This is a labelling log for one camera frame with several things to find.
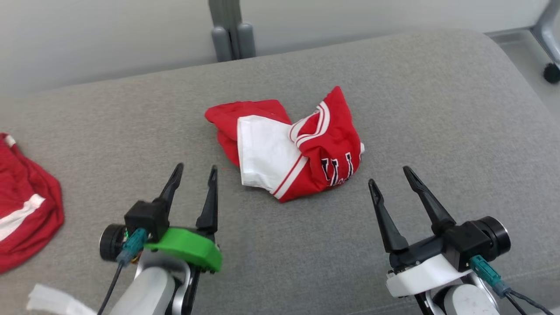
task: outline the cable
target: cable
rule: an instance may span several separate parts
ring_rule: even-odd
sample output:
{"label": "cable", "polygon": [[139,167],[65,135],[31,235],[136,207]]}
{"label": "cable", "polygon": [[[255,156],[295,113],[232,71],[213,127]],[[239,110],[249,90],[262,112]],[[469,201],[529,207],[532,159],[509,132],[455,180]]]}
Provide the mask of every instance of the cable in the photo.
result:
{"label": "cable", "polygon": [[519,299],[522,299],[522,300],[526,301],[527,303],[531,304],[532,306],[534,306],[534,307],[540,309],[540,310],[543,311],[546,315],[554,315],[551,311],[547,310],[546,307],[540,305],[539,303],[533,301],[532,299],[530,299],[530,298],[524,296],[523,294],[521,294],[521,293],[519,293],[519,292],[517,292],[517,291],[511,290],[511,291],[510,291],[510,294],[513,295],[513,296],[515,296],[515,297],[517,297],[517,298],[519,298]]}
{"label": "cable", "polygon": [[116,281],[119,278],[120,271],[123,269],[123,266],[124,265],[122,263],[119,263],[119,266],[116,268],[115,276],[113,277],[113,282],[111,282],[111,285],[109,286],[109,291],[107,291],[107,295],[105,296],[105,299],[103,300],[103,303],[101,304],[101,307],[99,308],[99,311],[97,312],[97,315],[101,315],[103,313],[103,310],[107,306],[107,302],[109,301],[109,298],[111,297],[111,293],[113,293],[113,289],[115,289]]}
{"label": "cable", "polygon": [[511,304],[521,313],[521,315],[527,315],[527,313],[521,308],[521,306],[514,300],[509,293],[506,293],[506,298],[510,300]]}

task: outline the caster wheel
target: caster wheel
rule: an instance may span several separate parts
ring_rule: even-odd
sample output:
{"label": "caster wheel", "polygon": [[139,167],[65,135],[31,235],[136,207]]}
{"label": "caster wheel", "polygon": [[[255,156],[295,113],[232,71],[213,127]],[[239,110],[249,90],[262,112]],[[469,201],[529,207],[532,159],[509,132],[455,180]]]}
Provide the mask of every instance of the caster wheel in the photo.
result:
{"label": "caster wheel", "polygon": [[554,63],[549,63],[544,69],[543,77],[548,83],[556,84],[560,82],[560,68]]}
{"label": "caster wheel", "polygon": [[123,247],[124,232],[127,227],[120,224],[107,226],[99,239],[99,255],[104,261],[116,262]]}

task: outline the floor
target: floor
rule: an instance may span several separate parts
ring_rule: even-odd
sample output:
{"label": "floor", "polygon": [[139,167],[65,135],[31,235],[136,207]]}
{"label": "floor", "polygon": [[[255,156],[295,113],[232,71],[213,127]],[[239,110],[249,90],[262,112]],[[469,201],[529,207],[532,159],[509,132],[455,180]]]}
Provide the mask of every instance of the floor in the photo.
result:
{"label": "floor", "polygon": [[[556,23],[560,40],[560,23]],[[550,58],[540,47],[539,43],[529,33],[491,36],[504,52],[510,57],[517,69],[523,74],[533,90],[548,107],[552,116],[560,123],[560,84],[552,85],[543,79],[542,73]]]}

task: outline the red garment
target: red garment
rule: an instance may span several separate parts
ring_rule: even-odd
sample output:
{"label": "red garment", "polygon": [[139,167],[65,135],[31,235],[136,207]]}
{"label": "red garment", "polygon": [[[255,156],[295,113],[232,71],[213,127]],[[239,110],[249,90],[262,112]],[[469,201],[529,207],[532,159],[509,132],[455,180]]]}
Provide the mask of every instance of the red garment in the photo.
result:
{"label": "red garment", "polygon": [[236,102],[206,112],[227,156],[240,167],[241,184],[285,202],[343,184],[356,172],[364,147],[340,87],[293,125],[278,101],[262,102],[266,110],[261,102]]}
{"label": "red garment", "polygon": [[0,133],[0,274],[45,247],[63,223],[58,181]]}
{"label": "red garment", "polygon": [[209,108],[204,117],[218,127],[218,142],[233,164],[239,167],[237,155],[237,119],[258,115],[291,124],[286,110],[278,100],[237,101]]}

